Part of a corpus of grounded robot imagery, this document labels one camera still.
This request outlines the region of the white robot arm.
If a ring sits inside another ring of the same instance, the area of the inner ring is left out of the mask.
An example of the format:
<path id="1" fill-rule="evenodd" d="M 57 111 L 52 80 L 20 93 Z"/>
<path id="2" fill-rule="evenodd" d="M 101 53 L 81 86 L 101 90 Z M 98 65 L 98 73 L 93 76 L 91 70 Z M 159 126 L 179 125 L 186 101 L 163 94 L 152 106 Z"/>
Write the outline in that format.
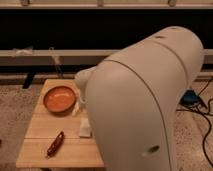
<path id="1" fill-rule="evenodd" d="M 171 26 L 76 74 L 107 171 L 177 171 L 174 113 L 203 61 L 198 36 Z"/>

